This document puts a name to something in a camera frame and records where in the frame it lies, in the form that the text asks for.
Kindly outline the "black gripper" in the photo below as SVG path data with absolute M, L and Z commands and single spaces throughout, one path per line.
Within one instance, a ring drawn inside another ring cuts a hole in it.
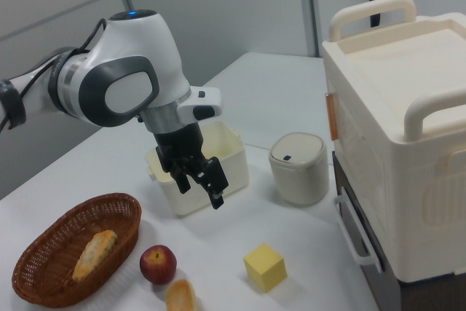
M 179 192 L 191 189 L 187 173 L 208 194 L 213 209 L 223 203 L 223 193 L 229 182 L 217 157 L 206 159 L 201 152 L 203 137 L 200 126 L 192 123 L 170 133 L 154 135 L 162 169 L 170 173 Z

